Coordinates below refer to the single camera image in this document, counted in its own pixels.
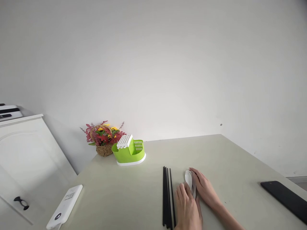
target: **cabinet door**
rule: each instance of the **cabinet door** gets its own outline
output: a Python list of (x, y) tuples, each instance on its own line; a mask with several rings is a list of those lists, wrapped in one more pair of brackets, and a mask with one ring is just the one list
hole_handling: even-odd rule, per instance
[[(75, 178), (42, 118), (0, 127), (0, 197), (29, 223), (35, 224)], [(14, 201), (17, 196), (28, 203), (27, 210)]]

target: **hand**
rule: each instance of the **hand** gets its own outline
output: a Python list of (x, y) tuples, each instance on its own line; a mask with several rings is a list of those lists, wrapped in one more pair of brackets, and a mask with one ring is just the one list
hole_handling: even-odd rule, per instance
[(190, 170), (192, 171), (193, 179), (196, 182), (197, 191), (204, 202), (212, 209), (223, 205), (210, 181), (197, 169), (190, 168)]
[(177, 186), (176, 202), (178, 224), (175, 230), (202, 230), (202, 215), (199, 198), (193, 198), (188, 184)]

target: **black phone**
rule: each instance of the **black phone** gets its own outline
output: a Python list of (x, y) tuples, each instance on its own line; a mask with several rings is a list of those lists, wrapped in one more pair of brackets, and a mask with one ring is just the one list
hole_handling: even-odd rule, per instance
[(261, 182), (261, 186), (307, 224), (307, 201), (278, 181)]

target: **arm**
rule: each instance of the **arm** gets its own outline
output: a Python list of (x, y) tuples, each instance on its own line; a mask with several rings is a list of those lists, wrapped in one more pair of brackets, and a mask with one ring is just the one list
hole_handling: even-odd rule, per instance
[(224, 205), (213, 208), (213, 211), (230, 230), (245, 230), (242, 225), (231, 215)]
[(210, 181), (197, 169), (190, 168), (199, 195), (229, 230), (245, 230), (220, 201)]

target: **black knob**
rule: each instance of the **black knob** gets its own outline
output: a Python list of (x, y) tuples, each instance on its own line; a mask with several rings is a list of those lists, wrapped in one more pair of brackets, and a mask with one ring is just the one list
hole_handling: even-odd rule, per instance
[(29, 208), (28, 203), (25, 200), (20, 199), (20, 196), (16, 197), (14, 201), (19, 201), (19, 203), (23, 206), (24, 210), (27, 210)]

